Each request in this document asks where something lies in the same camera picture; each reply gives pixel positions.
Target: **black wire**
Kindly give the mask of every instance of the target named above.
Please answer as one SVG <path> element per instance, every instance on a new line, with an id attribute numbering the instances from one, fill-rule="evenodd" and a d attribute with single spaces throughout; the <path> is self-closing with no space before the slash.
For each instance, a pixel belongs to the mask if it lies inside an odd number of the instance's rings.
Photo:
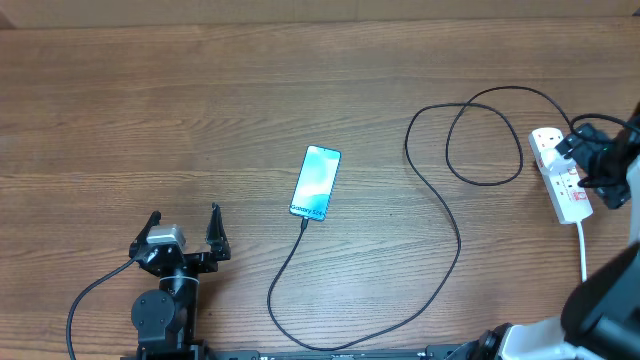
<path id="1" fill-rule="evenodd" d="M 133 262 L 136 260 L 136 258 L 132 258 L 131 260 L 127 261 L 124 265 L 120 266 L 119 268 L 113 270 L 112 272 L 108 273 L 107 275 L 101 277 L 100 279 L 96 280 L 93 284 L 87 286 L 86 289 L 82 290 L 82 292 L 80 293 L 80 295 L 78 295 L 78 297 L 74 300 L 73 305 L 71 305 L 71 310 L 69 310 L 69 317 L 67 317 L 67 351 L 69 351 L 69 357 L 71 358 L 71 360 L 76 360 L 76 354 L 73 351 L 73 344 L 71 343 L 71 322 L 73 321 L 73 313 L 76 311 L 76 307 L 78 307 L 78 304 L 80 303 L 80 300 L 82 300 L 82 298 L 87 295 L 89 293 L 89 291 L 93 290 L 93 288 L 95 288 L 96 286 L 102 284 L 103 282 L 109 280 L 110 278 L 112 278 L 113 276 L 117 275 L 118 273 L 120 273 L 122 270 L 128 268 L 131 264 L 133 264 Z"/>
<path id="2" fill-rule="evenodd" d="M 636 133 L 638 133 L 640 135 L 640 128 L 631 125 L 630 123 L 632 121 L 624 121 L 622 119 L 618 119 L 617 117 L 613 117 L 613 116 L 609 116 L 609 115 L 602 115 L 602 114 L 582 114 L 582 115 L 578 115 L 576 117 L 574 117 L 570 122 L 569 122 L 569 130 L 571 130 L 571 133 L 573 135 L 575 135 L 576 137 L 584 140 L 584 141 L 589 141 L 592 143 L 596 143 L 596 144 L 613 144 L 614 141 L 613 140 L 600 140 L 600 139 L 596 139 L 596 138 L 592 138 L 592 137 L 588 137 L 588 136 L 584 136 L 582 135 L 580 132 L 578 132 L 575 129 L 575 124 L 578 121 L 582 121 L 582 120 L 586 120 L 586 119 L 599 119 L 599 120 L 606 120 L 615 124 L 618 124 L 624 128 L 627 128 L 629 130 L 635 131 Z"/>
<path id="3" fill-rule="evenodd" d="M 308 219 L 303 219 L 302 220 L 302 224 L 300 225 L 300 234 L 298 235 L 298 239 L 296 240 L 295 245 L 293 246 L 293 249 L 291 250 L 291 253 L 289 253 L 289 256 L 287 257 L 287 259 L 285 260 L 284 264 L 282 264 L 282 267 L 280 268 L 280 270 L 278 271 L 278 274 L 276 275 L 276 277 L 273 279 L 273 281 L 271 282 L 271 286 L 269 287 L 269 292 L 267 293 L 267 310 L 269 311 L 269 316 L 271 317 L 271 320 L 273 320 L 273 323 L 276 325 L 276 327 L 286 336 L 288 337 L 291 341 L 295 342 L 296 344 L 305 347 L 309 350 L 315 350 L 315 351 L 337 351 L 337 350 L 342 350 L 348 347 L 351 347 L 353 345 L 359 344 L 361 342 L 373 339 L 377 336 L 380 335 L 384 335 L 387 334 L 393 330 L 396 330 L 406 324 L 408 324 L 409 322 L 411 322 L 412 320 L 414 320 L 415 318 L 417 318 L 418 316 L 420 316 L 425 310 L 427 310 L 427 308 L 429 307 L 429 305 L 431 305 L 431 303 L 433 302 L 433 300 L 436 298 L 436 296 L 438 295 L 438 293 L 440 293 L 440 290 L 442 289 L 442 287 L 444 286 L 444 284 L 447 282 L 447 279 L 449 279 L 449 276 L 451 275 L 451 272 L 453 272 L 453 269 L 456 266 L 456 263 L 458 262 L 458 258 L 460 257 L 460 250 L 462 249 L 462 238 L 460 236 L 460 230 L 458 229 L 458 223 L 456 222 L 456 219 L 453 217 L 453 213 L 451 212 L 451 209 L 449 209 L 449 206 L 447 205 L 447 202 L 442 198 L 442 196 L 440 196 L 440 194 L 436 191 L 436 189 L 427 181 L 427 179 L 424 178 L 424 176 L 422 176 L 422 174 L 420 173 L 420 171 L 418 171 L 418 169 L 415 167 L 415 165 L 413 164 L 413 161 L 411 160 L 411 155 L 409 154 L 409 134 L 411 133 L 411 128 L 413 127 L 413 124 L 415 123 L 416 119 L 420 116 L 420 114 L 422 114 L 423 112 L 430 110 L 430 109 L 436 109 L 436 108 L 443 108 L 443 107 L 461 107 L 462 109 L 460 109 L 460 112 L 458 113 L 458 115 L 456 116 L 455 120 L 453 121 L 453 123 L 451 124 L 451 128 L 449 129 L 449 135 L 447 136 L 447 143 L 446 143 L 446 151 L 445 151 L 445 159 L 447 161 L 447 166 L 449 167 L 449 169 L 451 170 L 451 172 L 460 180 L 465 181 L 469 184 L 472 185 L 477 185 L 477 186 L 497 186 L 497 185 L 502 185 L 505 183 L 508 183 L 512 180 L 514 180 L 515 178 L 518 177 L 518 175 L 520 175 L 520 173 L 522 172 L 522 168 L 524 167 L 524 157 L 522 154 L 522 146 L 520 145 L 520 140 L 518 139 L 518 135 L 516 134 L 515 130 L 513 129 L 513 126 L 511 126 L 511 123 L 509 122 L 509 120 L 507 119 L 506 116 L 504 116 L 504 114 L 502 114 L 500 111 L 487 106 L 487 105 L 483 105 L 483 104 L 478 104 L 478 103 L 473 103 L 472 101 L 477 98 L 478 96 L 482 95 L 482 94 L 486 94 L 488 92 L 491 91 L 496 91 L 496 90 L 525 90 L 525 91 L 530 91 L 533 92 L 535 94 L 538 94 L 542 97 L 544 97 L 545 99 L 547 99 L 553 106 L 555 106 L 555 108 L 560 112 L 560 114 L 562 115 L 562 117 L 564 118 L 564 120 L 567 122 L 567 124 L 569 124 L 569 118 L 567 117 L 567 114 L 565 114 L 565 112 L 562 110 L 562 108 L 560 107 L 560 105 L 555 102 L 551 97 L 549 97 L 548 95 L 544 94 L 541 91 L 538 91 L 536 89 L 532 89 L 529 87 L 524 87 L 524 86 L 500 86 L 500 87 L 495 87 L 495 88 L 491 88 L 491 89 L 487 89 L 484 91 L 479 92 L 478 94 L 474 95 L 471 99 L 469 99 L 469 101 L 467 101 L 466 103 L 447 103 L 447 104 L 436 104 L 436 105 L 431 105 L 431 106 L 427 106 L 424 107 L 422 109 L 420 109 L 411 119 L 411 122 L 409 123 L 409 127 L 407 128 L 407 133 L 405 135 L 404 138 L 404 151 L 405 151 L 405 156 L 407 157 L 407 161 L 409 162 L 409 165 L 411 166 L 411 168 L 413 169 L 413 171 L 416 173 L 416 175 L 418 175 L 418 177 L 420 178 L 420 180 L 422 180 L 422 182 L 425 183 L 425 185 L 427 185 L 427 187 L 429 188 L 429 190 L 431 190 L 433 192 L 433 194 L 438 198 L 438 200 L 440 201 L 440 203 L 442 204 L 442 206 L 444 207 L 445 211 L 447 212 L 447 214 L 449 215 L 449 219 L 451 219 L 451 225 L 453 226 L 453 230 L 455 232 L 456 235 L 456 240 L 457 240 L 457 249 L 456 249 L 456 255 L 453 258 L 453 261 L 451 262 L 451 266 L 449 267 L 449 270 L 447 271 L 447 273 L 444 275 L 444 277 L 442 278 L 442 281 L 440 282 L 440 285 L 438 285 L 438 287 L 436 288 L 436 290 L 433 292 L 433 294 L 431 295 L 431 297 L 429 298 L 429 300 L 424 304 L 424 306 L 422 308 L 420 308 L 420 310 L 418 310 L 416 313 L 414 313 L 413 315 L 411 315 L 410 317 L 408 317 L 407 319 L 393 325 L 390 326 L 386 329 L 380 330 L 378 332 L 375 332 L 373 334 L 364 336 L 362 338 L 359 338 L 357 340 L 351 341 L 349 343 L 346 343 L 344 345 L 340 345 L 340 346 L 336 346 L 336 347 L 330 347 L 330 348 L 323 348 L 323 347 L 316 347 L 316 346 L 312 346 L 309 344 L 305 344 L 302 341 L 296 339 L 295 337 L 293 337 L 291 334 L 289 334 L 281 325 L 280 323 L 278 323 L 278 320 L 276 320 L 276 317 L 273 314 L 273 310 L 271 309 L 271 294 L 273 293 L 273 289 L 275 288 L 276 284 L 278 283 L 278 280 L 280 279 L 280 276 L 282 275 L 282 273 L 284 272 L 284 270 L 286 269 L 287 265 L 289 264 L 289 262 L 291 261 L 291 258 L 293 257 L 293 255 L 296 252 L 296 249 L 298 248 L 298 245 L 300 245 L 300 240 L 302 240 L 302 235 L 304 234 L 304 231 L 307 228 L 307 223 L 308 223 Z M 511 131 L 511 134 L 513 135 L 513 139 L 516 142 L 516 146 L 518 147 L 518 153 L 520 155 L 520 163 L 518 166 L 518 170 L 516 171 L 516 173 L 514 175 L 512 175 L 511 177 L 509 177 L 508 179 L 505 180 L 500 180 L 500 181 L 496 181 L 496 182 L 490 182 L 490 183 L 483 183 L 483 182 L 477 182 L 474 180 L 469 180 L 467 178 L 465 178 L 464 176 L 460 175 L 454 168 L 453 165 L 451 164 L 451 162 L 449 161 L 449 142 L 451 140 L 451 135 L 453 133 L 453 128 L 455 127 L 456 123 L 458 122 L 458 120 L 460 119 L 460 117 L 462 116 L 462 114 L 464 113 L 464 110 L 467 107 L 476 107 L 476 108 L 482 108 L 482 109 L 486 109 L 489 111 L 494 112 L 495 114 L 497 114 L 498 116 L 500 116 L 502 118 L 502 120 L 505 122 L 505 124 L 507 125 L 507 127 L 509 128 L 509 130 Z"/>
<path id="4" fill-rule="evenodd" d="M 500 181 L 496 181 L 496 182 L 478 182 L 478 181 L 467 179 L 466 177 L 460 175 L 460 173 L 458 173 L 458 171 L 456 171 L 456 169 L 451 164 L 451 161 L 449 160 L 449 144 L 451 142 L 451 135 L 453 134 L 453 128 L 456 126 L 456 123 L 458 122 L 458 120 L 460 119 L 462 114 L 464 113 L 465 109 L 468 106 L 472 106 L 470 104 L 478 96 L 480 96 L 482 94 L 486 94 L 486 93 L 492 92 L 492 91 L 496 91 L 496 90 L 524 90 L 524 91 L 532 92 L 534 94 L 538 94 L 538 95 L 542 96 L 543 98 L 547 99 L 558 110 L 558 112 L 560 112 L 560 115 L 562 115 L 562 117 L 567 122 L 567 124 L 569 124 L 569 117 L 564 112 L 564 110 L 562 110 L 562 108 L 560 107 L 560 104 L 558 104 L 549 95 L 543 93 L 542 91 L 539 91 L 539 90 L 536 90 L 536 89 L 533 89 L 533 88 L 530 88 L 530 87 L 526 87 L 526 86 L 517 86 L 517 85 L 498 86 L 498 87 L 490 88 L 490 89 L 487 89 L 487 90 L 484 90 L 484 91 L 481 91 L 481 92 L 475 94 L 474 96 L 471 97 L 471 99 L 469 99 L 469 101 L 467 101 L 466 104 L 463 104 L 463 105 L 440 104 L 440 105 L 444 105 L 444 106 L 461 106 L 462 107 L 460 109 L 460 111 L 458 112 L 458 115 L 456 115 L 456 118 L 451 123 L 451 127 L 449 128 L 449 134 L 447 135 L 447 142 L 446 142 L 445 148 L 444 148 L 444 159 L 447 162 L 447 166 L 449 167 L 449 170 L 451 170 L 451 172 L 453 173 L 453 175 L 455 175 L 455 177 L 457 177 L 458 179 L 460 179 L 460 180 L 462 180 L 462 181 L 464 181 L 466 183 L 469 183 L 471 185 L 476 185 L 476 186 L 498 186 L 498 185 L 506 184 L 506 183 L 514 180 L 515 178 L 517 178 L 518 175 L 520 175 L 520 173 L 522 172 L 522 168 L 524 167 L 524 157 L 522 155 L 522 146 L 520 145 L 520 139 L 518 138 L 518 135 L 516 134 L 516 131 L 513 129 L 513 126 L 511 126 L 511 123 L 509 122 L 509 120 L 507 120 L 507 118 L 504 115 L 502 115 L 500 112 L 498 112 L 497 110 L 495 110 L 493 108 L 490 108 L 488 106 L 482 105 L 482 104 L 476 104 L 476 105 L 481 105 L 481 106 L 476 106 L 476 107 L 482 107 L 482 108 L 491 110 L 491 111 L 495 112 L 496 114 L 500 115 L 502 120 L 504 120 L 505 124 L 509 128 L 509 131 L 511 131 L 511 135 L 513 135 L 513 139 L 516 142 L 516 146 L 518 147 L 518 154 L 520 156 L 520 164 L 518 166 L 518 171 L 516 171 L 515 174 L 513 174 L 511 177 L 509 177 L 508 179 L 505 179 L 505 180 L 500 180 Z M 440 106 L 440 105 L 434 105 L 433 107 L 430 107 L 430 108 L 433 109 L 433 108 L 436 108 L 436 107 L 443 107 L 443 106 Z"/>
<path id="5" fill-rule="evenodd" d="M 580 186 L 581 188 L 584 189 L 597 189 L 597 188 L 601 188 L 601 187 L 612 187 L 612 186 L 618 186 L 618 185 L 622 185 L 624 184 L 623 181 L 620 182 L 597 182 L 594 181 L 594 178 L 587 175 L 585 178 L 580 179 L 580 181 L 578 181 L 578 186 Z"/>

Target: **phone screen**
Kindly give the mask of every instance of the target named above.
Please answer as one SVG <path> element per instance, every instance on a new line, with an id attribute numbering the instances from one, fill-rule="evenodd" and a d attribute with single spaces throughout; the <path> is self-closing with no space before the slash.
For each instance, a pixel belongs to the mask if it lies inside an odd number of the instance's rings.
<path id="1" fill-rule="evenodd" d="M 341 157 L 342 154 L 336 150 L 313 145 L 307 148 L 289 212 L 317 221 L 324 220 Z"/>

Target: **extension socket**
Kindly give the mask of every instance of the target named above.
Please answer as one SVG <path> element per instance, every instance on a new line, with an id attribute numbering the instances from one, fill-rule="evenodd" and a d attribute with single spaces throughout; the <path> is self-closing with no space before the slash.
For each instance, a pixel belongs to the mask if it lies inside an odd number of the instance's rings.
<path id="1" fill-rule="evenodd" d="M 555 149 L 562 132 L 540 128 L 529 135 L 529 145 L 549 191 L 553 208 L 561 224 L 574 224 L 593 214 L 585 190 L 578 186 L 580 175 L 573 159 L 564 159 Z"/>

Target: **wooden surface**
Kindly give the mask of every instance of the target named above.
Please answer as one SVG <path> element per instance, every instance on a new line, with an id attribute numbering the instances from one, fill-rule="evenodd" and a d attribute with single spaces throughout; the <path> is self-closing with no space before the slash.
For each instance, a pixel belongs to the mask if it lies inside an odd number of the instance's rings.
<path id="1" fill-rule="evenodd" d="M 640 0 L 0 0 L 19 29 L 631 16 Z"/>
<path id="2" fill-rule="evenodd" d="M 203 249 L 222 207 L 233 259 L 202 277 L 197 333 L 216 349 L 299 350 L 271 323 L 267 288 L 299 219 L 287 208 L 309 144 L 340 149 L 328 218 L 312 223 L 274 294 L 285 328 L 342 344 L 422 306 L 455 253 L 442 206 L 402 152 L 421 107 L 492 86 L 547 92 L 569 115 L 627 118 L 640 94 L 637 18 L 228 25 L 0 32 L 0 358 L 65 359 L 73 299 L 127 260 L 153 210 Z M 454 178 L 452 109 L 425 114 L 410 148 L 456 216 L 462 254 L 431 308 L 360 348 L 476 338 L 555 314 L 579 280 L 573 226 L 558 224 L 527 135 L 565 130 L 543 99 L 481 102 L 513 121 L 522 175 L 479 188 Z M 480 180 L 517 167 L 507 128 L 470 110 L 452 162 Z M 590 271 L 627 242 L 629 209 L 591 195 Z M 127 269 L 91 292 L 74 321 L 81 359 L 137 344 L 133 300 L 157 279 Z"/>
<path id="3" fill-rule="evenodd" d="M 0 6 L 0 30 L 3 29 L 13 29 L 13 24 L 7 19 L 7 16 L 4 14 L 2 10 L 2 6 Z"/>

